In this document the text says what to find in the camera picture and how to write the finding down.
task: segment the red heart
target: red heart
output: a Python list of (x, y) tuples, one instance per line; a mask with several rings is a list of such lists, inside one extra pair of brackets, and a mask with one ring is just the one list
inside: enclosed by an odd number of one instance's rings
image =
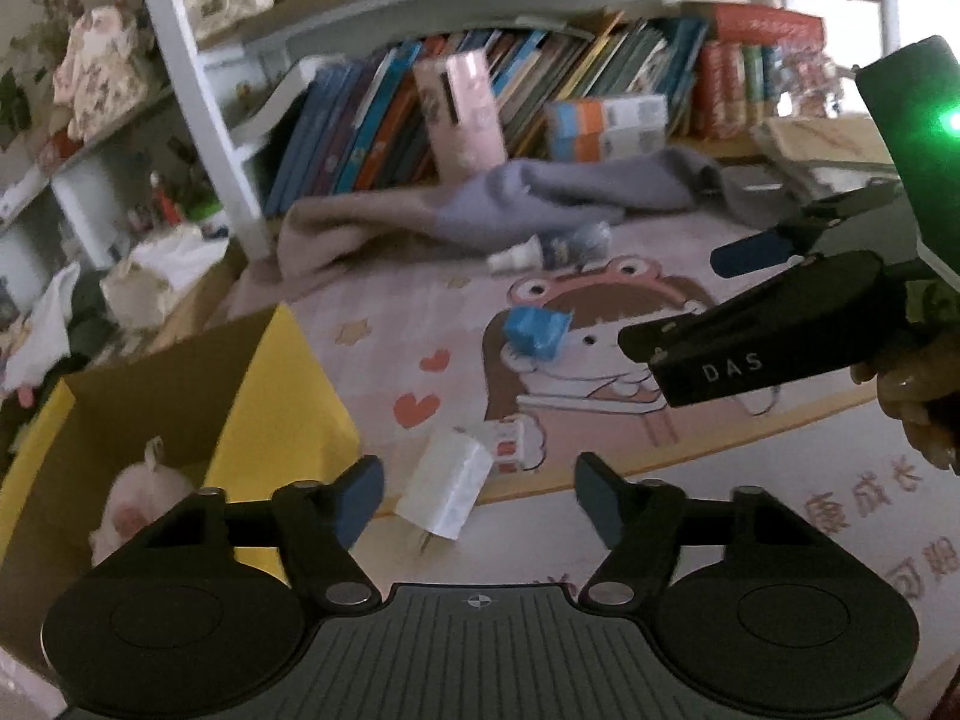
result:
[(422, 400), (416, 400), (412, 392), (407, 392), (397, 398), (394, 404), (394, 418), (400, 427), (415, 428), (426, 422), (431, 416), (437, 413), (440, 408), (440, 399), (435, 395), (428, 395)]
[(421, 360), (421, 370), (426, 370), (430, 373), (439, 373), (442, 370), (446, 370), (448, 365), (450, 365), (449, 349), (437, 349), (433, 357), (424, 357)]

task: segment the cartoon girl illustration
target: cartoon girl illustration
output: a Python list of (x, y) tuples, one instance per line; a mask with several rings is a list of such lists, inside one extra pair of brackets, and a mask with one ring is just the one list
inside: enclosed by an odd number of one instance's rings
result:
[(593, 271), (521, 279), (509, 296), (515, 306), (541, 306), (573, 317), (560, 353), (550, 362), (515, 354), (503, 334), (508, 311), (493, 318), (483, 339), (486, 420), (516, 415), (536, 420), (551, 463), (572, 464), (586, 450), (608, 459), (635, 456), (750, 418), (750, 410), (732, 398), (668, 408), (646, 362), (620, 350), (622, 328), (649, 324), (652, 356), (656, 332), (666, 320), (712, 306), (695, 281), (665, 276), (652, 260), (623, 256)]

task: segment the pink carton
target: pink carton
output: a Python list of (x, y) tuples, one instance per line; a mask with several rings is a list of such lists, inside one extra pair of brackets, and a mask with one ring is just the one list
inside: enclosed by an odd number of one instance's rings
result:
[(414, 78), (440, 181), (457, 184), (507, 161), (481, 50), (421, 60)]

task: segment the gray ribbed plate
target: gray ribbed plate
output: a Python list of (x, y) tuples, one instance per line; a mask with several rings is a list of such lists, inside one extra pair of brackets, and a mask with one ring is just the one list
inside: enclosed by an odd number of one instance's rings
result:
[(747, 717), (674, 677), (637, 626), (582, 613), (557, 586), (399, 586), (382, 610), (323, 624), (283, 680), (205, 720)]

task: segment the crosshair logo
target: crosshair logo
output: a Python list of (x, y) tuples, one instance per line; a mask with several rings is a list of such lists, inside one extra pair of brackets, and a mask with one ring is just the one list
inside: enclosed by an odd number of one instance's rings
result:
[(476, 610), (481, 610), (482, 608), (487, 608), (493, 603), (493, 598), (483, 593), (477, 593), (467, 598), (467, 603)]

